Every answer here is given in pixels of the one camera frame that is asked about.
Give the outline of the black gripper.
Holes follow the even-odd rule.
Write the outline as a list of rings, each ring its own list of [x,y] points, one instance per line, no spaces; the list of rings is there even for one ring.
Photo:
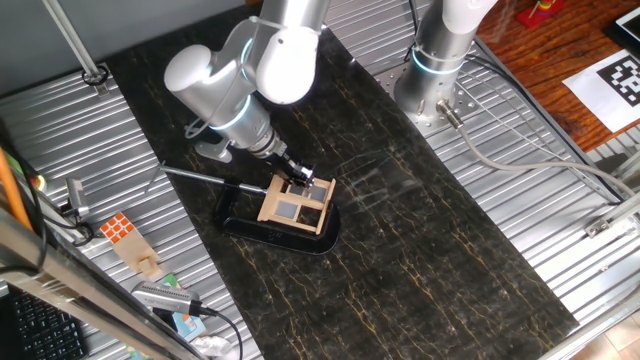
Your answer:
[[[284,150],[281,154],[275,153],[273,166],[281,178],[293,185],[301,186],[301,182],[304,182],[304,187],[307,189],[314,185],[314,169],[304,164],[289,150]]]

